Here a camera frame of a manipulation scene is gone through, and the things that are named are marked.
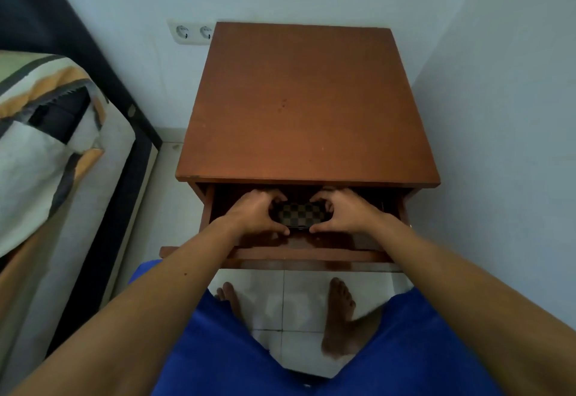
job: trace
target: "floor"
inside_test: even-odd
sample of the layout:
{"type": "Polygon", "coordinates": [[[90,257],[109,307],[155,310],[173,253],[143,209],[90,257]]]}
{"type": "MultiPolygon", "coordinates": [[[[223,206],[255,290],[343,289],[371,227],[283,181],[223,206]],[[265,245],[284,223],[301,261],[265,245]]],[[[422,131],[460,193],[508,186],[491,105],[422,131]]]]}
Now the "floor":
{"type": "MultiPolygon", "coordinates": [[[[142,201],[115,294],[144,261],[158,258],[162,246],[179,246],[198,232],[203,204],[186,183],[175,178],[181,144],[165,143],[158,154],[142,201]]],[[[350,358],[322,356],[328,283],[346,282],[356,301],[355,317],[411,287],[402,273],[298,272],[220,269],[210,286],[234,285],[244,318],[258,342],[284,367],[332,378],[350,358]]]]}

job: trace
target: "wooden nightstand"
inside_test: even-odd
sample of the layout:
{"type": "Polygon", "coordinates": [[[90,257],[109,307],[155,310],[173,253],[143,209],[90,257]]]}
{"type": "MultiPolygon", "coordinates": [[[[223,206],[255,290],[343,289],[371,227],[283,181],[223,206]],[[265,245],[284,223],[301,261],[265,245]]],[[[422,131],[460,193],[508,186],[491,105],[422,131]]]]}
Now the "wooden nightstand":
{"type": "MultiPolygon", "coordinates": [[[[176,170],[205,208],[200,229],[245,192],[305,202],[349,186],[407,223],[404,199],[440,184],[390,29],[219,22],[176,170]]],[[[167,254],[171,248],[162,248],[167,254]]],[[[393,270],[369,237],[263,234],[224,267],[393,270]]]]}

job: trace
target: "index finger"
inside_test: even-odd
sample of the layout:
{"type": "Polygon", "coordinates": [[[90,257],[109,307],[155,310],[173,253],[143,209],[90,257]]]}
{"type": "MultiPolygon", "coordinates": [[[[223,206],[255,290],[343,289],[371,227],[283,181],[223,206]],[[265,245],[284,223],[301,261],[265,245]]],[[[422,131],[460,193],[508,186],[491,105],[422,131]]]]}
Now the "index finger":
{"type": "Polygon", "coordinates": [[[334,190],[320,190],[310,198],[310,202],[317,202],[320,199],[329,200],[332,202],[332,196],[334,196],[334,190]]]}
{"type": "Polygon", "coordinates": [[[274,201],[286,202],[288,200],[288,198],[286,196],[284,196],[284,193],[282,193],[277,188],[274,190],[267,190],[266,193],[268,193],[268,195],[270,196],[270,199],[274,200],[274,201]]]}

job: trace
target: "checkered case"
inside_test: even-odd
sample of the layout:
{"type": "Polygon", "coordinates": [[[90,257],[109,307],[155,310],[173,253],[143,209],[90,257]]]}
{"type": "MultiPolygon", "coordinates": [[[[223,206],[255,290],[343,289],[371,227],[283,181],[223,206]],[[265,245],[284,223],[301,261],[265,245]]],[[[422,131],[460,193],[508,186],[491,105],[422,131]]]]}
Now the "checkered case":
{"type": "Polygon", "coordinates": [[[325,222],[332,217],[326,212],[324,203],[284,204],[278,207],[277,221],[290,229],[307,230],[315,223],[325,222]]]}

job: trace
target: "electrical socket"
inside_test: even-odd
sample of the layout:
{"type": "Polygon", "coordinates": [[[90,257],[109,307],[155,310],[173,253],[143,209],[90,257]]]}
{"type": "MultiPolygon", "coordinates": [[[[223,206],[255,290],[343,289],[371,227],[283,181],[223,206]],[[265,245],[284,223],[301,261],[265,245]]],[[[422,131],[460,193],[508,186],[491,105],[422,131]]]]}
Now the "electrical socket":
{"type": "Polygon", "coordinates": [[[208,45],[214,34],[214,23],[194,23],[168,20],[168,27],[172,38],[178,44],[208,45]]]}

